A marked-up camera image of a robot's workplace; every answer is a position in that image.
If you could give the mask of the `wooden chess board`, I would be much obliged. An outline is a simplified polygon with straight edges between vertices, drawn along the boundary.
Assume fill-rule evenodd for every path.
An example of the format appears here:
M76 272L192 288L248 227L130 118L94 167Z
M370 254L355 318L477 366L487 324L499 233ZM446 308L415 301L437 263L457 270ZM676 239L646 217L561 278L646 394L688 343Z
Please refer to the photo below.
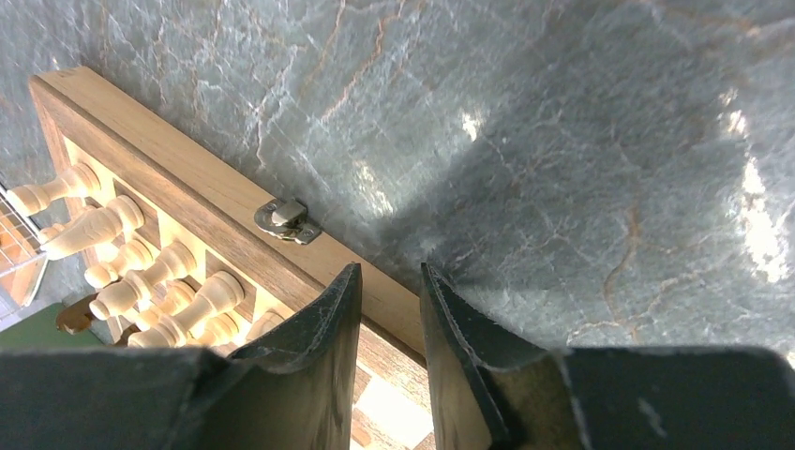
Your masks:
M97 184L67 200L76 217L87 204L127 196L143 224L113 239L138 241L153 255L184 245L195 267L178 279L198 289L210 276L236 277L244 299L230 311L235 344L251 340L306 306L358 256L321 232L284 240L263 231L256 215L273 198L240 172L87 67L35 75L29 82L60 177L84 165ZM421 366L417 296L370 263L364 275L365 324L359 335L352 447L431 449L428 375Z

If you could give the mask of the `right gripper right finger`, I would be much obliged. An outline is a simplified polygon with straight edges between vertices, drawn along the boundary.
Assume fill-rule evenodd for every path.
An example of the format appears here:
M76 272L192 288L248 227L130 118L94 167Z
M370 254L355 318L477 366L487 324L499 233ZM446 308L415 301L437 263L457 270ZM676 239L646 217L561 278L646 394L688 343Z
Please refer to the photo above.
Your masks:
M557 449L556 353L507 331L421 265L421 316L440 449Z

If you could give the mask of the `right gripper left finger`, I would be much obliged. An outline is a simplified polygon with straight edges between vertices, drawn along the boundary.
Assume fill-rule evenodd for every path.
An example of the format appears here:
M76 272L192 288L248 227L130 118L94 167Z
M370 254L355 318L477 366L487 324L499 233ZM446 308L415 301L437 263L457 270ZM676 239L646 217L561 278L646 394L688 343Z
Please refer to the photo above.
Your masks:
M308 306L229 356L248 370L227 404L230 449L347 449L362 312L347 264Z

